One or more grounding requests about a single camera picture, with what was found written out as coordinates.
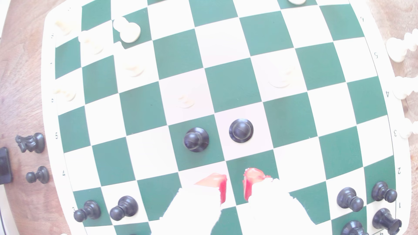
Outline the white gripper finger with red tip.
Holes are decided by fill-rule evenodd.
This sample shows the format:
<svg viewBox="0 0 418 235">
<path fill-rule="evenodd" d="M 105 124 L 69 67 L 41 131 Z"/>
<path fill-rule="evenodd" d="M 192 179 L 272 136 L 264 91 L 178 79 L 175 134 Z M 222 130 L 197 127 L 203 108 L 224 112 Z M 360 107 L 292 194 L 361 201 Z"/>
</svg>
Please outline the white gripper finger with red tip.
<svg viewBox="0 0 418 235">
<path fill-rule="evenodd" d="M 249 204 L 252 235 L 321 235 L 321 227 L 309 217 L 297 198 L 277 178 L 258 168 L 243 174 L 243 193 Z"/>
<path fill-rule="evenodd" d="M 192 186 L 180 188 L 154 235 L 210 235 L 226 200 L 225 174 L 210 174 Z"/>
</svg>

